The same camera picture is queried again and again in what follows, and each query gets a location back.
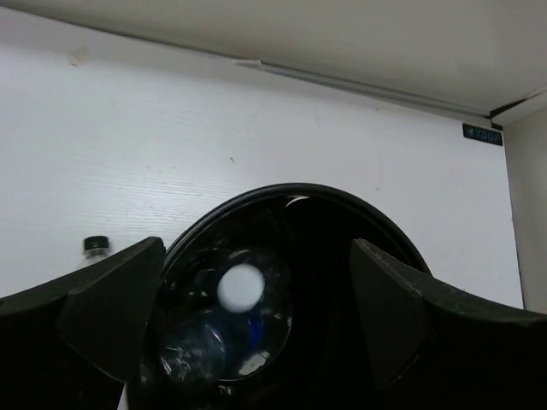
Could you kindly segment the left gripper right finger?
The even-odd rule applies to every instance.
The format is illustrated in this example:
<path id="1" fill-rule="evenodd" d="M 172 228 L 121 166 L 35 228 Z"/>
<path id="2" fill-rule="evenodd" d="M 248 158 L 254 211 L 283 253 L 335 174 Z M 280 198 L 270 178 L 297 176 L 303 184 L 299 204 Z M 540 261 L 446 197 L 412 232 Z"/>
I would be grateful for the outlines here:
<path id="1" fill-rule="evenodd" d="M 546 317 L 459 290 L 358 239 L 350 273 L 384 409 L 543 409 Z"/>

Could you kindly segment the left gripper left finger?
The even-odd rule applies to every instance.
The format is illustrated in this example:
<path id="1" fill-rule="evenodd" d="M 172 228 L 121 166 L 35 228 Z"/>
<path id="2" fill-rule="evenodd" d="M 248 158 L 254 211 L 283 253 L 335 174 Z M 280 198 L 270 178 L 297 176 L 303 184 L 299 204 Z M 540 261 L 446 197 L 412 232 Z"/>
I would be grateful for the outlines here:
<path id="1" fill-rule="evenodd" d="M 136 372 L 162 281 L 148 237 L 1 300 L 3 409 L 116 409 Z"/>

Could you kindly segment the blue label bottle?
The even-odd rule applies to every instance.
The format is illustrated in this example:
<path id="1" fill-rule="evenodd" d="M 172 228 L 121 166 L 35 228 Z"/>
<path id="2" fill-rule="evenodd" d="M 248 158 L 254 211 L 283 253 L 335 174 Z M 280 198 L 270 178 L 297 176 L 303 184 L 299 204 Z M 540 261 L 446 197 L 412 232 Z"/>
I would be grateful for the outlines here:
<path id="1" fill-rule="evenodd" d="M 291 331 L 288 266 L 272 250 L 222 250 L 203 261 L 162 337 L 164 374 L 184 390 L 247 378 L 271 364 Z"/>

